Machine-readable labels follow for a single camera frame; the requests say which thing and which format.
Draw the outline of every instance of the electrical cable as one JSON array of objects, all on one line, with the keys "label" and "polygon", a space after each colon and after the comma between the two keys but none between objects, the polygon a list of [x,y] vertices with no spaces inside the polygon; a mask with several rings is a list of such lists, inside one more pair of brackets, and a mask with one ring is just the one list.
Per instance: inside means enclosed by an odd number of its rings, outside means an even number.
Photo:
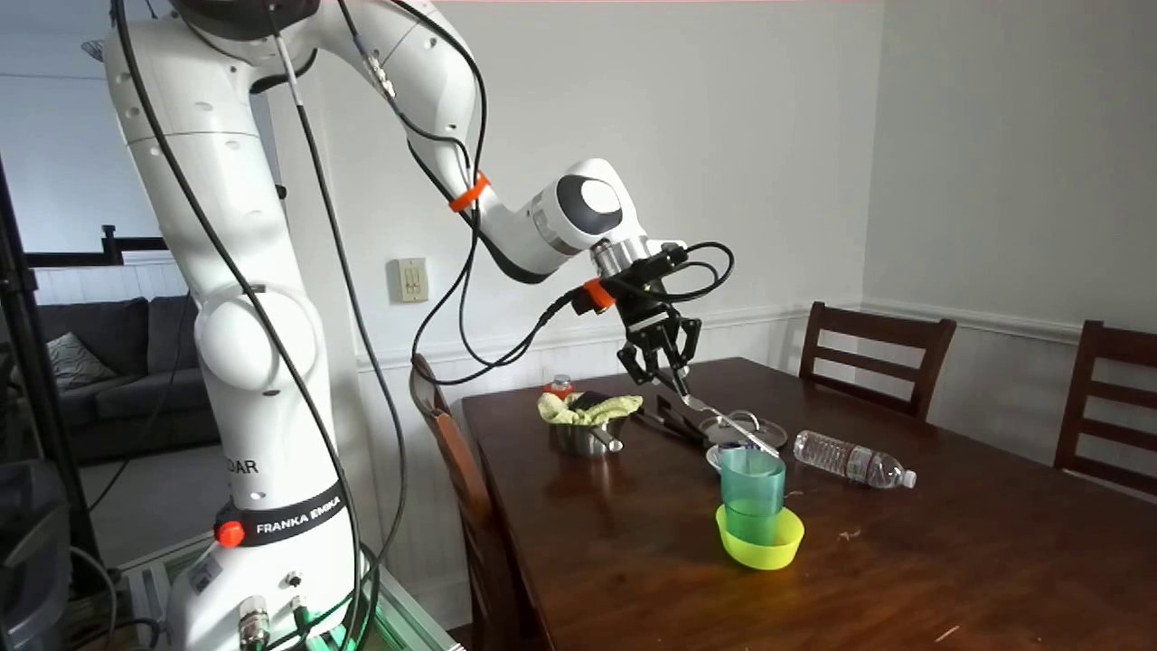
[{"label": "electrical cable", "polygon": [[471,49],[468,49],[452,32],[445,32],[439,20],[429,20],[424,9],[408,7],[406,0],[396,0],[396,7],[408,9],[408,19],[416,19],[421,25],[428,25],[429,32],[439,32],[440,40],[447,40],[447,43],[468,59],[468,63],[475,67],[478,93],[482,93],[482,114],[478,114],[478,120],[482,120],[482,132],[478,132],[475,156],[471,156],[471,147],[468,147],[460,136],[429,132],[429,131],[416,125],[412,114],[400,110],[400,106],[394,102],[394,85],[390,85],[388,71],[381,67],[381,62],[369,54],[369,48],[365,48],[365,40],[363,40],[363,32],[359,32],[359,20],[355,20],[347,0],[337,0],[337,4],[340,4],[340,15],[343,15],[343,25],[347,25],[347,32],[349,32],[349,43],[359,48],[365,67],[381,79],[381,93],[388,96],[388,106],[394,108],[394,114],[400,120],[400,125],[406,125],[408,132],[428,136],[428,141],[452,144],[452,147],[464,156],[464,171],[468,171],[468,174],[464,174],[464,185],[471,189],[471,185],[475,185],[471,171],[482,171],[482,141],[484,141],[484,120],[488,120],[488,114],[484,114],[484,110],[488,110],[488,108],[484,108],[484,81],[482,81],[482,71],[478,71]]},{"label": "electrical cable", "polygon": [[78,546],[70,546],[70,552],[78,556],[84,565],[90,565],[102,575],[102,582],[107,589],[107,636],[112,636],[116,632],[116,585],[112,585],[107,568],[95,552],[88,552]]},{"label": "electrical cable", "polygon": [[255,290],[251,284],[251,277],[245,277],[245,276],[240,272],[240,265],[230,259],[230,253],[228,253],[228,245],[219,242],[216,227],[210,224],[201,203],[196,198],[196,192],[192,192],[192,185],[189,185],[189,175],[186,175],[186,171],[182,171],[171,141],[161,136],[160,114],[154,114],[154,108],[152,108],[152,102],[148,102],[148,85],[143,85],[143,74],[141,74],[132,43],[131,43],[123,0],[112,0],[107,15],[112,15],[112,25],[116,25],[123,59],[125,59],[125,63],[131,63],[131,81],[132,81],[132,91],[137,91],[137,96],[141,96],[141,110],[143,110],[143,120],[148,120],[148,125],[152,125],[152,132],[154,132],[154,144],[160,144],[161,159],[166,159],[171,171],[172,171],[172,181],[177,181],[182,196],[189,198],[192,216],[200,221],[200,227],[201,227],[201,235],[210,239],[210,245],[216,248],[219,265],[230,272],[235,284],[240,284],[240,290],[245,292],[245,301],[252,303],[252,314],[255,314],[260,329],[265,329],[269,341],[276,343],[283,364],[284,364],[290,377],[294,377],[294,385],[301,389],[301,396],[304,396],[304,406],[307,406],[307,411],[312,411],[312,418],[313,418],[313,425],[319,425],[319,436],[323,436],[323,444],[324,444],[330,466],[331,466],[331,473],[337,473],[340,502],[343,502],[343,509],[347,509],[349,548],[355,548],[355,582],[359,582],[359,575],[363,575],[363,571],[359,571],[359,527],[355,527],[355,509],[349,509],[349,499],[347,499],[347,473],[343,473],[343,466],[340,466],[340,458],[337,458],[337,449],[331,449],[331,442],[330,442],[330,425],[324,425],[324,418],[323,418],[323,411],[319,411],[319,406],[313,406],[313,396],[312,396],[301,367],[294,364],[294,356],[290,356],[277,329],[271,326],[271,318],[269,318]]},{"label": "electrical cable", "polygon": [[120,473],[131,466],[131,458],[120,458],[116,473],[104,482],[104,489],[95,496],[95,502],[88,507],[88,514],[95,514],[107,493],[116,489]]},{"label": "electrical cable", "polygon": [[[369,614],[363,614],[359,646],[365,646],[369,623],[377,618],[377,601],[381,601],[381,571],[377,571],[381,556],[377,556],[365,541],[363,541],[363,552],[369,556],[369,565],[365,565],[365,575],[359,579],[359,585],[355,585],[343,601],[337,601],[331,607],[312,614],[312,623],[307,623],[307,629],[312,629],[313,623],[324,623],[337,607],[343,607],[347,601],[359,601],[359,596],[363,596],[363,585],[369,582],[369,591],[372,591],[372,596],[369,596]],[[307,629],[290,629],[290,632],[283,632],[277,638],[269,642],[269,651],[301,638]]]},{"label": "electrical cable", "polygon": [[355,309],[359,341],[363,341],[363,348],[365,348],[365,356],[369,356],[369,367],[372,367],[372,377],[377,377],[377,385],[381,385],[381,395],[388,396],[388,411],[390,411],[390,425],[394,425],[394,444],[396,444],[396,507],[394,507],[394,518],[390,518],[388,532],[381,532],[381,536],[383,536],[383,548],[390,548],[390,546],[394,546],[394,536],[396,536],[396,527],[400,527],[400,518],[406,518],[406,502],[408,502],[408,449],[406,449],[406,432],[400,432],[400,414],[396,414],[390,382],[388,382],[388,377],[383,377],[383,367],[381,367],[381,353],[377,353],[377,348],[372,348],[372,341],[369,341],[369,329],[365,329],[365,314],[363,314],[359,284],[355,284],[355,276],[349,276],[347,245],[343,245],[343,235],[340,235],[331,192],[330,192],[330,181],[324,181],[324,171],[323,171],[313,125],[312,125],[307,106],[304,106],[304,96],[301,96],[301,81],[295,81],[295,71],[294,71],[294,63],[290,63],[283,32],[276,32],[276,40],[277,40],[283,63],[284,63],[284,79],[290,79],[290,91],[294,91],[295,122],[301,122],[301,132],[304,132],[304,141],[307,141],[313,185],[319,185],[319,196],[323,196],[323,206],[324,206],[324,224],[330,224],[330,239],[331,239],[331,248],[337,248],[340,276],[343,276],[347,303],[349,303],[349,309]]},{"label": "electrical cable", "polygon": [[460,382],[475,382],[478,377],[488,377],[488,373],[495,373],[495,367],[504,367],[504,364],[512,364],[516,356],[525,356],[525,353],[533,351],[533,343],[535,343],[535,337],[545,329],[545,321],[549,321],[559,308],[566,308],[578,292],[581,292],[581,290],[570,290],[570,292],[558,295],[558,301],[540,314],[540,321],[535,321],[499,360],[493,360],[493,364],[484,364],[484,367],[478,367],[478,373],[468,373],[468,377],[428,377],[428,379],[429,379],[429,382],[440,382],[440,385],[460,385]]},{"label": "electrical cable", "polygon": [[687,245],[687,257],[698,248],[719,248],[727,257],[727,267],[719,272],[706,259],[687,259],[681,272],[706,267],[713,276],[713,283],[706,283],[700,290],[692,290],[692,292],[639,290],[639,295],[664,301],[664,303],[687,303],[687,301],[700,301],[700,295],[717,292],[735,272],[735,253],[722,242],[693,242],[693,245]]},{"label": "electrical cable", "polygon": [[[343,20],[347,20],[347,32],[349,32],[359,54],[363,54],[365,63],[377,71],[369,49],[365,49],[365,40],[363,40],[363,32],[359,32],[359,25],[355,25],[355,19],[349,19],[349,9],[347,9],[343,0],[340,0],[340,7],[343,7]],[[484,91],[484,74],[482,74],[478,62],[475,62],[471,49],[468,49],[447,30],[440,30],[429,15],[416,9],[416,7],[406,4],[406,0],[396,0],[396,7],[408,9],[408,15],[412,15],[421,25],[428,25],[429,32],[439,32],[440,40],[447,40],[447,43],[464,54],[464,62],[471,63],[471,71],[475,71],[475,79],[478,79],[478,110],[482,110],[478,147],[475,147],[475,171],[482,171],[484,125],[488,125],[488,91]],[[439,132],[421,131],[421,125],[394,106],[394,96],[390,96],[388,85],[383,85],[383,93],[388,93],[390,108],[396,110],[396,120],[400,120],[412,132],[421,132],[421,136],[428,136],[428,141],[447,141],[447,144],[457,144],[460,151],[468,147],[460,136],[439,136]],[[421,171],[428,174],[428,181],[429,181],[435,189],[440,189],[445,198],[452,198],[452,192],[435,175],[435,171],[429,171],[424,159],[416,159],[416,163],[421,163]],[[429,308],[428,318],[421,321],[416,341],[412,341],[412,353],[421,351],[421,341],[424,341],[428,326],[429,326],[435,314],[447,303],[452,292],[460,292],[464,303],[468,303],[471,276],[475,276],[475,257],[478,257],[478,242],[482,242],[482,227],[478,227],[482,216],[478,216],[478,208],[468,208],[464,221],[471,224],[471,253],[464,257],[464,267],[460,267],[457,283],[440,292],[440,301],[435,301],[435,308]],[[499,360],[488,360],[488,356],[478,353],[478,348],[471,343],[471,337],[468,337],[468,329],[464,329],[464,309],[468,309],[464,303],[460,303],[460,341],[464,341],[464,348],[468,348],[468,353],[471,353],[478,364],[484,364],[484,367],[482,367],[482,373],[471,373],[471,377],[460,377],[460,379],[439,379],[439,377],[429,377],[429,379],[440,382],[440,385],[471,382],[471,379],[478,379],[478,377],[484,377],[484,373],[493,373],[493,367],[499,367],[499,364],[512,364],[512,360],[525,353],[527,341],[535,341],[535,333],[543,329],[543,326],[540,326],[525,343],[516,343],[512,351],[506,351]]]}]

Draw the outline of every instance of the chair backrest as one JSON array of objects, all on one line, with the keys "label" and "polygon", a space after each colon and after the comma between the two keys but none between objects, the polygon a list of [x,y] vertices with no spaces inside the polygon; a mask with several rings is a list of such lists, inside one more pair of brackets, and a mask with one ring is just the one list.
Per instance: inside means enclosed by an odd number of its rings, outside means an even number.
[{"label": "chair backrest", "polygon": [[800,379],[930,414],[954,321],[842,309],[813,303]]},{"label": "chair backrest", "polygon": [[493,519],[493,493],[484,484],[484,468],[478,462],[475,444],[468,442],[464,425],[457,423],[440,385],[435,382],[435,367],[428,356],[412,356],[408,373],[408,395],[416,409],[424,411],[429,432],[439,436],[439,452],[445,458],[447,482],[457,484],[457,499],[464,518],[475,527],[484,527]]},{"label": "chair backrest", "polygon": [[[1157,333],[1086,321],[1053,466],[1157,496],[1153,423]],[[1148,454],[1153,468],[1128,462],[1136,452]]]},{"label": "chair backrest", "polygon": [[412,356],[408,395],[429,423],[457,484],[471,571],[475,638],[484,651],[533,646],[527,638],[540,636],[540,623],[516,575],[504,518],[495,514],[482,458],[439,389],[435,367],[424,353]]}]

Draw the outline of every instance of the clear plastic bottle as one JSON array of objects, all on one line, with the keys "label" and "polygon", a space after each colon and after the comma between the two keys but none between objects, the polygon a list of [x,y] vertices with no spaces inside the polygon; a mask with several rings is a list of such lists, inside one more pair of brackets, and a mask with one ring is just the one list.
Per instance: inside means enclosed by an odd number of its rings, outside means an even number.
[{"label": "clear plastic bottle", "polygon": [[800,429],[792,454],[804,466],[817,466],[824,473],[872,484],[872,489],[913,489],[913,468],[909,468],[898,454],[875,452],[830,432]]}]

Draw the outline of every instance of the sofa cushion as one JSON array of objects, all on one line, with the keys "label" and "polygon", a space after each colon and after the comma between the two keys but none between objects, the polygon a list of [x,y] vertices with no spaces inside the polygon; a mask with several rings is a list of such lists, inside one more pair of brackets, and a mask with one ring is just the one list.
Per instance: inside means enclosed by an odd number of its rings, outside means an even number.
[{"label": "sofa cushion", "polygon": [[148,301],[148,373],[200,367],[192,321],[192,295]]},{"label": "sofa cushion", "polygon": [[42,341],[72,333],[116,377],[143,377],[143,301],[40,303]]},{"label": "sofa cushion", "polygon": [[152,373],[95,395],[102,418],[152,418],[161,411],[210,409],[200,367]]},{"label": "sofa cushion", "polygon": [[57,385],[88,385],[112,379],[116,373],[77,341],[77,333],[60,333],[46,343],[49,377]]},{"label": "sofa cushion", "polygon": [[160,418],[107,418],[95,423],[84,432],[72,432],[72,458],[78,466],[90,462],[120,462],[132,454],[154,454],[154,452],[172,452],[189,444],[212,444],[216,423],[210,409],[192,409],[192,411],[171,411]]},{"label": "sofa cushion", "polygon": [[70,425],[70,429],[84,429],[84,425],[96,423],[96,418],[102,418],[102,411],[96,411],[96,395],[102,395],[104,385],[116,385],[116,382],[131,382],[131,377],[112,377],[112,379],[104,379],[104,382],[88,382],[88,385],[57,389],[57,406],[60,406],[64,425]]}]

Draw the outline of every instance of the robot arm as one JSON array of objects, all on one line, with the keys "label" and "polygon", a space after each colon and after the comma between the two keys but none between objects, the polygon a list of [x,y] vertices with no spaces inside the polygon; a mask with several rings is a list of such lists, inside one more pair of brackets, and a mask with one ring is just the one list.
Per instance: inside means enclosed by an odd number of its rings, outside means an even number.
[{"label": "robot arm", "polygon": [[[677,242],[654,242],[604,159],[574,163],[521,208],[478,171],[484,136],[484,81],[457,30],[428,0],[177,0],[189,30],[216,49],[252,62],[255,74],[284,74],[331,49],[355,63],[396,110],[412,159],[457,214],[478,227],[495,265],[516,283],[543,283],[574,253],[589,253],[601,284],[594,303],[619,303],[631,379],[681,385],[698,343],[698,321],[662,301],[662,276],[682,267]],[[283,62],[260,62],[252,43],[277,37]]]},{"label": "robot arm", "polygon": [[574,253],[594,253],[601,277],[566,295],[578,309],[619,303],[625,326],[619,356],[639,382],[662,379],[681,389],[698,321],[662,290],[662,277],[687,265],[687,248],[648,239],[606,163],[570,166],[521,208],[499,198],[478,171],[482,74],[429,4],[172,0],[172,7],[172,19],[143,25],[125,25],[123,9],[112,9],[104,74],[160,227],[200,303],[196,341],[230,468],[216,548],[182,575],[171,636],[177,646],[240,646],[235,638],[269,636],[265,623],[284,632],[301,607],[340,605],[359,582],[330,442],[323,318],[304,292],[252,122],[252,85],[294,79],[319,49],[349,62],[394,106],[412,159],[509,277],[540,283]]}]

